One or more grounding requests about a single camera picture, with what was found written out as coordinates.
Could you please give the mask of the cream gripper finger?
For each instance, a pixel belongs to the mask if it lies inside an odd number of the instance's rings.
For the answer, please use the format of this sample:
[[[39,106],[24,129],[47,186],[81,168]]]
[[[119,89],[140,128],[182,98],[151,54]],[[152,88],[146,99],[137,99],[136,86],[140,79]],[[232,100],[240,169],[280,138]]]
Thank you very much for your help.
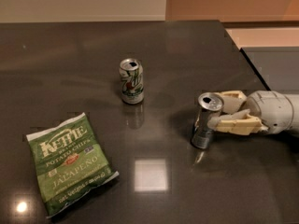
[[[247,96],[243,91],[221,91],[217,95],[223,100],[221,112],[224,114],[234,114],[247,101]]]
[[[267,132],[260,118],[252,116],[249,109],[234,114],[213,117],[207,122],[207,127],[216,132],[250,135],[251,133]]]

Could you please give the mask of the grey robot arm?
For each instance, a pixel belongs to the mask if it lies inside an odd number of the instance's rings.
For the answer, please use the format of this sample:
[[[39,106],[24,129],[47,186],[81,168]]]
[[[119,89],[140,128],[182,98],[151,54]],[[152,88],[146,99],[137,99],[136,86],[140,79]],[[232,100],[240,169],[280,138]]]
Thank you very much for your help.
[[[299,95],[277,91],[223,91],[223,115],[213,117],[207,127],[221,133],[250,135],[277,134],[287,131],[299,134]]]

